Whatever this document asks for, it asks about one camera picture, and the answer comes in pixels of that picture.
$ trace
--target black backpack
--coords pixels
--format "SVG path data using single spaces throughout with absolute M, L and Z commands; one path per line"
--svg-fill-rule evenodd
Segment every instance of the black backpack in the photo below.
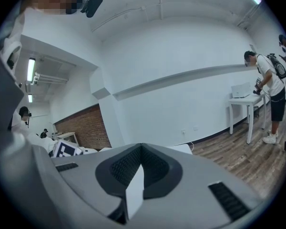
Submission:
M 280 63 L 280 61 L 277 60 L 277 58 L 275 57 L 275 54 L 271 53 L 267 55 L 267 58 L 270 59 L 271 63 L 273 64 L 278 78 L 280 78 L 281 80 L 286 78 L 286 70 L 284 66 Z

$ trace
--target wooden floor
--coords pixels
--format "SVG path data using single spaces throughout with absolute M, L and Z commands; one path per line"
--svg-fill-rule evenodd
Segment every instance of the wooden floor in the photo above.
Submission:
M 250 185 L 261 198 L 272 196 L 286 175 L 286 106 L 275 145 L 262 141 L 271 128 L 270 105 L 267 105 L 266 129 L 261 128 L 263 110 L 254 119 L 251 143 L 246 143 L 249 125 L 246 121 L 234 128 L 232 135 L 225 132 L 194 145 L 193 154 L 213 160 Z

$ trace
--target red brick wall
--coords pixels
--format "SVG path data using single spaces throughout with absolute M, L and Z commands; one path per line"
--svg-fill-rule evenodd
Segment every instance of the red brick wall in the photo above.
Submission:
M 111 147 L 99 105 L 92 106 L 55 123 L 58 132 L 75 132 L 80 146 Z

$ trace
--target shoe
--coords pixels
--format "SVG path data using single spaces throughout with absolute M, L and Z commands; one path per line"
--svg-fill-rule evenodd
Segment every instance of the shoe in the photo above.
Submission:
M 263 137 L 263 142 L 269 144 L 276 144 L 276 135 L 270 134 L 269 136 Z
M 267 131 L 267 133 L 270 135 L 272 134 L 271 129 Z

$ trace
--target ceiling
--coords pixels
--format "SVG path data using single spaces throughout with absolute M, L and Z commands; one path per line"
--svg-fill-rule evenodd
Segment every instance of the ceiling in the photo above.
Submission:
M 163 18 L 199 16 L 218 19 L 234 25 L 237 25 L 255 6 L 253 0 L 162 0 L 162 3 Z M 155 6 L 156 4 L 159 4 L 159 0 L 103 0 L 92 19 L 86 18 L 81 13 L 74 16 L 82 21 L 87 21 L 93 34 L 104 41 L 123 30 L 147 22 L 147 17 L 149 21 L 160 19 L 160 6 Z M 145 6 L 146 10 L 132 10 L 95 30 L 112 16 L 142 6 Z
M 70 64 L 62 60 L 22 49 L 17 67 L 15 69 L 15 76 L 17 83 L 22 83 L 21 89 L 25 94 L 27 94 L 25 82 L 27 80 L 28 63 L 30 57 L 36 59 L 33 75 L 35 75 L 35 72 L 37 72 L 39 74 L 68 79 L 70 71 L 76 67 L 74 64 Z M 34 103 L 47 103 L 60 86 L 61 84 L 37 83 L 36 85 L 31 86 L 28 93 L 33 95 Z

